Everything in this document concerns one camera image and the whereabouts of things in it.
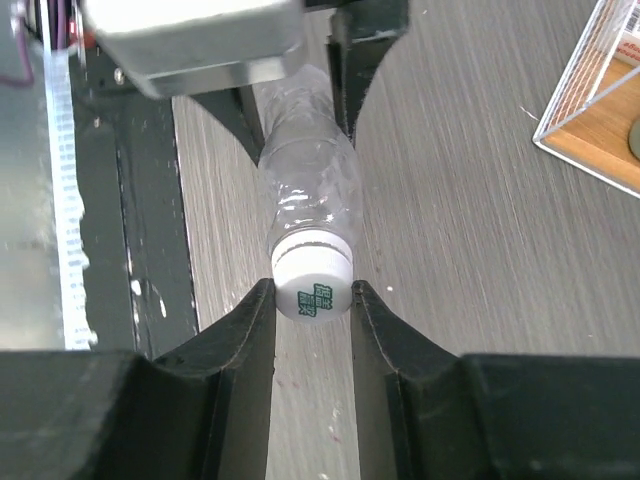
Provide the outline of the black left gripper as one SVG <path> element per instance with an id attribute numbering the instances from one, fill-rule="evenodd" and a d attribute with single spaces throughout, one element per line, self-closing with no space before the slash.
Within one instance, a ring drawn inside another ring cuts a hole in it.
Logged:
<path id="1" fill-rule="evenodd" d="M 327 54 L 335 119 L 350 140 L 376 71 L 408 30 L 408 0 L 302 0 L 306 12 L 334 10 Z"/>

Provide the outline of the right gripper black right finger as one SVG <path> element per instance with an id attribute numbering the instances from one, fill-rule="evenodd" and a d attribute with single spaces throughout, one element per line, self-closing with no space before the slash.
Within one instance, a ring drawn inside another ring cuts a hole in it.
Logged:
<path id="1" fill-rule="evenodd" d="M 365 479 L 635 479 L 639 362 L 455 356 L 357 281 L 351 307 Z"/>

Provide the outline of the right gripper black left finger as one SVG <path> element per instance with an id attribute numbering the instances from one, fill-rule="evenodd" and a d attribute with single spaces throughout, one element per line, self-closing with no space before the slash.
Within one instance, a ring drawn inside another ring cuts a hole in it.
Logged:
<path id="1" fill-rule="evenodd" d="M 155 360 L 127 351 L 1 355 L 5 479 L 262 479 L 275 287 Z"/>

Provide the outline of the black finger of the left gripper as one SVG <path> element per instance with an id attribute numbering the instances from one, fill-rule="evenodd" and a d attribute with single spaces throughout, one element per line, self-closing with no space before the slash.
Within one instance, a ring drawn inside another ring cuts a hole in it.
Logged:
<path id="1" fill-rule="evenodd" d="M 265 137 L 251 85 L 199 93 L 190 98 L 221 123 L 239 141 L 254 165 L 259 165 Z"/>

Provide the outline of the clear plastic bottle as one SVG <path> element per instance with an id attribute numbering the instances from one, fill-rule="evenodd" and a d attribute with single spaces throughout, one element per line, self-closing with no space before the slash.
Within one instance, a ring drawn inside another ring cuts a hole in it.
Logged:
<path id="1" fill-rule="evenodd" d="M 265 145 L 258 169 L 267 192 L 269 250 L 304 229 L 329 231 L 350 247 L 364 216 L 355 149 L 334 118 L 327 73 L 306 64 L 293 76 L 256 88 Z"/>

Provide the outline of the white bottle cap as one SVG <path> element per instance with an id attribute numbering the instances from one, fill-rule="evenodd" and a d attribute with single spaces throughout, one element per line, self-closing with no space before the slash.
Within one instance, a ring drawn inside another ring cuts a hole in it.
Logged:
<path id="1" fill-rule="evenodd" d="M 320 324 L 350 309 L 353 254 L 340 236 L 320 229 L 291 233 L 274 247 L 271 266 L 276 306 L 285 317 Z"/>

